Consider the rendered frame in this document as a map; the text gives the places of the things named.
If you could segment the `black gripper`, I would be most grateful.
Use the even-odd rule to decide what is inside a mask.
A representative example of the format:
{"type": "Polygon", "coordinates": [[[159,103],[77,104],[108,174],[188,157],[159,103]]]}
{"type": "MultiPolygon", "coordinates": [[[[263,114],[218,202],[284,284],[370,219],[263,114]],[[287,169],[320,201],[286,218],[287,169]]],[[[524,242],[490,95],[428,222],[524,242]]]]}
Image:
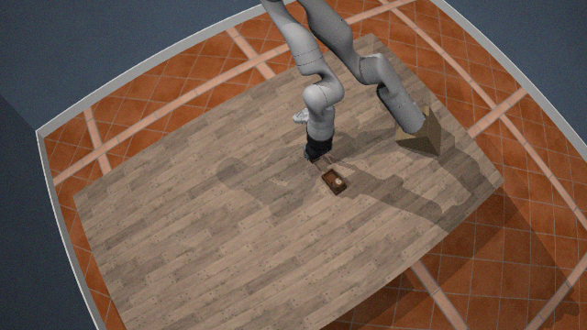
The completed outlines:
{"type": "Polygon", "coordinates": [[[328,130],[316,130],[310,126],[308,121],[308,114],[308,109],[306,108],[294,114],[293,121],[296,124],[307,124],[307,144],[303,146],[304,157],[306,160],[309,160],[309,157],[312,160],[316,160],[317,158],[321,157],[322,155],[326,154],[332,149],[331,143],[335,133],[335,124],[333,124],[333,126],[328,130]]]}

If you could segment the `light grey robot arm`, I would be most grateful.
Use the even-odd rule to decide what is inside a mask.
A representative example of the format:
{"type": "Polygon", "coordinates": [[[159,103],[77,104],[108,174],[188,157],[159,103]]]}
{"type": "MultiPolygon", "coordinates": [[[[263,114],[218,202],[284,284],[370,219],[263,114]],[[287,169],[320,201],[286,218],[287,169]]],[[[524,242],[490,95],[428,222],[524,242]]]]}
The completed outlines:
{"type": "MultiPolygon", "coordinates": [[[[359,55],[353,49],[349,24],[325,0],[296,0],[306,12],[312,34],[326,45],[364,85],[377,84],[376,94],[400,128],[408,134],[418,131],[426,118],[403,87],[392,64],[382,53],[359,55]]],[[[321,79],[307,86],[303,100],[308,121],[320,131],[330,129],[335,120],[334,104],[344,97],[344,87],[327,65],[311,32],[286,9],[283,0],[260,0],[281,32],[303,76],[318,74],[321,79]],[[332,106],[331,106],[332,105],[332,106]]]]}

